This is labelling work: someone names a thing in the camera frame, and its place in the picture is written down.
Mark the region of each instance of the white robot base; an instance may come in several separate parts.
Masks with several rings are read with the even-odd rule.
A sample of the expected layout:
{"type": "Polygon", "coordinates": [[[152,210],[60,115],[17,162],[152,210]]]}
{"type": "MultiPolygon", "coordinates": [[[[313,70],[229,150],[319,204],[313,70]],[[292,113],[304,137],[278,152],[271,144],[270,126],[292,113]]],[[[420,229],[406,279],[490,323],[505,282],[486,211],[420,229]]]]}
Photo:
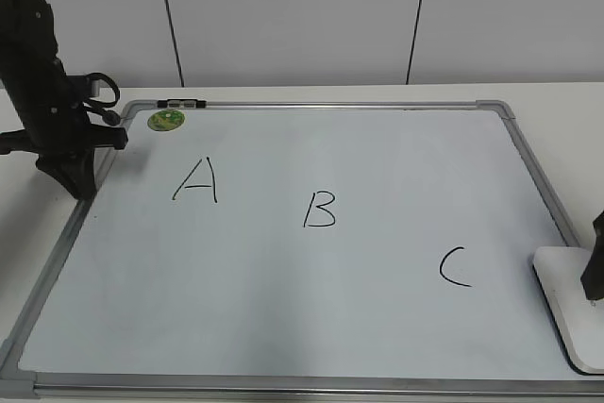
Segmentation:
{"type": "Polygon", "coordinates": [[[533,267],[577,371],[604,374],[604,300],[585,297],[580,277],[592,252],[578,247],[540,247],[533,267]]]}

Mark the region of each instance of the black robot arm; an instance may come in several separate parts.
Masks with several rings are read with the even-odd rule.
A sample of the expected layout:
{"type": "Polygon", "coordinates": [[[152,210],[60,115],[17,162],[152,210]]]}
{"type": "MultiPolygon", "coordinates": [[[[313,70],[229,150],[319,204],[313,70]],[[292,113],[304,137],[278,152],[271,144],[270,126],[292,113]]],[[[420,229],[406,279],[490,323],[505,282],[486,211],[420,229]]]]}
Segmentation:
{"type": "Polygon", "coordinates": [[[24,129],[0,134],[0,154],[26,151],[39,155],[36,166],[77,199],[96,194],[94,148],[123,149],[122,127],[93,125],[89,112],[117,126],[112,110],[119,89],[107,76],[67,76],[57,57],[53,11],[45,0],[0,0],[0,79],[24,129]],[[90,86],[104,80],[115,101],[90,99],[90,86]]]}

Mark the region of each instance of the whiteboard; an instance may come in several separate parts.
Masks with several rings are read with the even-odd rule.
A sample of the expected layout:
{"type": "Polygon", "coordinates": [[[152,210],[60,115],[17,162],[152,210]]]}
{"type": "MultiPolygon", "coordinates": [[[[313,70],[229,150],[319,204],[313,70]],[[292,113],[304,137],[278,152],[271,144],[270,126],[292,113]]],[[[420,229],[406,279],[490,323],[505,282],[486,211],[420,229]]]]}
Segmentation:
{"type": "Polygon", "coordinates": [[[563,241],[495,112],[197,109],[170,132],[153,112],[21,369],[582,378],[530,267],[563,241]]]}

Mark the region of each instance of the green round sticker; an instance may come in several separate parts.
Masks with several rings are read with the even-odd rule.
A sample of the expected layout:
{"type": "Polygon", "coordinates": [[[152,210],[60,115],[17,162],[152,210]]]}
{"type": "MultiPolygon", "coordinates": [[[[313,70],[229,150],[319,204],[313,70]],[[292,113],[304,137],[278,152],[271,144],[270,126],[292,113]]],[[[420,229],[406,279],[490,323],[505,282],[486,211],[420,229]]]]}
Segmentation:
{"type": "Polygon", "coordinates": [[[171,131],[183,123],[185,123],[185,114],[174,109],[155,112],[147,120],[147,125],[154,131],[171,131]]]}

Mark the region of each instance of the aluminum whiteboard frame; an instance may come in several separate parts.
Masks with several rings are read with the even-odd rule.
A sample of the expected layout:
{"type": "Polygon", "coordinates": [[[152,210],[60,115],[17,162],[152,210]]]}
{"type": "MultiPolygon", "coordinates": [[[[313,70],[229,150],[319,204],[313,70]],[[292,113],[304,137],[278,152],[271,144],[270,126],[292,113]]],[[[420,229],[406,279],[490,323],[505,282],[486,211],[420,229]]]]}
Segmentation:
{"type": "MultiPolygon", "coordinates": [[[[137,100],[124,109],[123,126],[128,128],[141,110],[158,108],[160,100],[137,100]]],[[[549,209],[567,245],[579,246],[575,230],[553,191],[511,109],[502,101],[454,103],[244,103],[204,102],[195,107],[190,99],[171,99],[175,109],[402,109],[402,110],[492,110],[507,128],[512,142],[549,209]]],[[[101,182],[117,152],[104,157],[97,173],[101,182]]],[[[0,346],[0,396],[164,397],[230,399],[316,399],[380,401],[502,401],[503,399],[551,399],[574,401],[604,397],[604,380],[497,380],[419,378],[319,378],[188,375],[110,375],[47,373],[18,368],[25,343],[36,324],[46,298],[67,260],[92,201],[80,201],[63,229],[42,269],[9,337],[0,346]]]]}

